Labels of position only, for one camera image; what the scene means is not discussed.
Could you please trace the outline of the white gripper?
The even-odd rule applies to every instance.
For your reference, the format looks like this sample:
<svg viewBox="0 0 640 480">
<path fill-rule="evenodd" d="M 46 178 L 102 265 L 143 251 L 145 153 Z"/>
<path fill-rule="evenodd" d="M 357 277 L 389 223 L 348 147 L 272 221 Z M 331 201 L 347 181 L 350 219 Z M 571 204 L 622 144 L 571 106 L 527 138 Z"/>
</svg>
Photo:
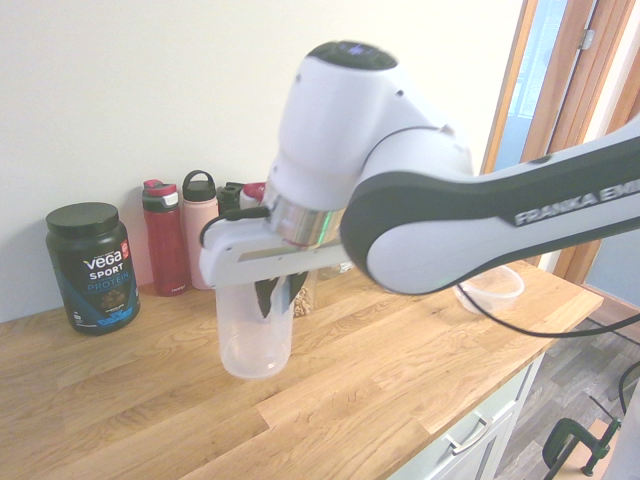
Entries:
<svg viewBox="0 0 640 480">
<path fill-rule="evenodd" d="M 348 260 L 339 240 L 301 248 L 270 230 L 267 209 L 231 209 L 210 220 L 200 233 L 199 268 L 207 286 L 254 283 L 262 320 L 271 314 L 272 295 L 281 276 L 281 312 L 286 313 L 303 287 L 305 271 Z"/>
</svg>

